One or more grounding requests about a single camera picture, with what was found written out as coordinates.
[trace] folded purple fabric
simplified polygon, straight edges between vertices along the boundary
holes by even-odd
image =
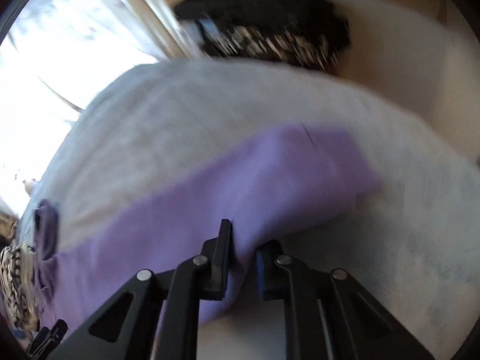
[[[324,223],[377,187],[348,133],[295,125],[249,139],[72,249],[54,253],[58,219],[44,201],[36,218],[40,323],[61,318],[72,333],[137,271],[175,268],[228,218],[237,264],[226,299],[201,303],[200,323],[207,322],[233,303],[258,246]]]

